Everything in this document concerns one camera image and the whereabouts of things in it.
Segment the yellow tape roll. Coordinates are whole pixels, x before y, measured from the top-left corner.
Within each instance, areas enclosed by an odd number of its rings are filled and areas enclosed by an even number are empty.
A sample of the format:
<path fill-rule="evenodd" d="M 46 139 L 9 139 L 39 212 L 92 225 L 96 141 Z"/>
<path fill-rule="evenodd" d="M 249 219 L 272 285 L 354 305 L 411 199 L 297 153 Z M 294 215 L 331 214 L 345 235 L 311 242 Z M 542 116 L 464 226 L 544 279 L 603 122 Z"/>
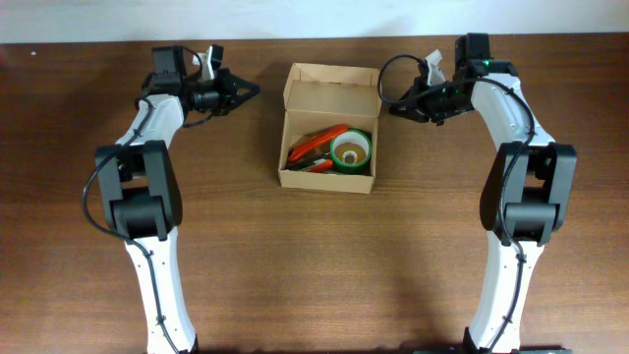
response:
<path fill-rule="evenodd" d="M 360 145 L 345 143 L 336 148 L 335 156 L 344 164 L 356 165 L 362 163 L 366 159 L 367 153 Z"/>

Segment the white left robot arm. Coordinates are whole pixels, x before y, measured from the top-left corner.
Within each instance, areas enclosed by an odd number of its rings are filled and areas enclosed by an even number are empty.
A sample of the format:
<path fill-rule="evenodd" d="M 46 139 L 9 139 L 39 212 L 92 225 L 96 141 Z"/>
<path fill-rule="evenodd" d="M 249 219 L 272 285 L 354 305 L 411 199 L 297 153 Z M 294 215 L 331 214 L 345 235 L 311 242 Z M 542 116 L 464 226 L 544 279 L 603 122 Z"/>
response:
<path fill-rule="evenodd" d="M 257 84 L 227 69 L 187 75 L 157 69 L 144 80 L 137 116 L 114 145 L 95 152 L 95 169 L 84 186 L 100 188 L 105 225 L 121 240 L 139 281 L 149 353 L 196 353 L 199 342 L 186 309 L 177 261 L 183 203 L 169 146 L 189 112 L 225 115 L 253 98 Z"/>

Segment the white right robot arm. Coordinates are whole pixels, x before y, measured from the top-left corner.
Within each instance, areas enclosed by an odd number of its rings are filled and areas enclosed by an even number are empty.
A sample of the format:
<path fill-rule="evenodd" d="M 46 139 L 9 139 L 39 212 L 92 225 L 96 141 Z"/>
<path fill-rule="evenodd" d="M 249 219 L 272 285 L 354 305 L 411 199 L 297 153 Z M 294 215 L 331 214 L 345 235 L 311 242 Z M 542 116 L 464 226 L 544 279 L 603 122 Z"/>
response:
<path fill-rule="evenodd" d="M 486 274 L 461 350 L 518 353 L 535 266 L 565 220 L 576 150 L 543 129 L 508 61 L 458 60 L 451 81 L 420 90 L 418 107 L 436 122 L 477 111 L 494 142 L 496 156 L 480 201 L 488 241 Z"/>

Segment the cardboard box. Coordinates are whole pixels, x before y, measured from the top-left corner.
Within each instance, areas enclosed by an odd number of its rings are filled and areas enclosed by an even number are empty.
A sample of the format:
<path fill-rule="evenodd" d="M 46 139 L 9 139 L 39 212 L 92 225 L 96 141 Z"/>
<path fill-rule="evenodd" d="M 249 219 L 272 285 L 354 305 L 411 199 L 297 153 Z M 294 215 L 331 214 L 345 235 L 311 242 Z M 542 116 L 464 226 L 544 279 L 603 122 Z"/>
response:
<path fill-rule="evenodd" d="M 295 63 L 283 92 L 283 188 L 368 194 L 375 180 L 379 70 Z"/>

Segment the green tape roll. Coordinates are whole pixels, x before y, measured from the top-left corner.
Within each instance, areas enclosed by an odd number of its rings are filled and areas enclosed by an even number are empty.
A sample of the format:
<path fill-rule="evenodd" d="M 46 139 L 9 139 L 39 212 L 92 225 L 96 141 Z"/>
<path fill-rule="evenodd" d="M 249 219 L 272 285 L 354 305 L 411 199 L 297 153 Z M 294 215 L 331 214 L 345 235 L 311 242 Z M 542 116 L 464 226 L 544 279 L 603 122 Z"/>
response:
<path fill-rule="evenodd" d="M 330 152 L 337 172 L 362 174 L 371 161 L 372 142 L 362 131 L 350 129 L 331 141 Z"/>

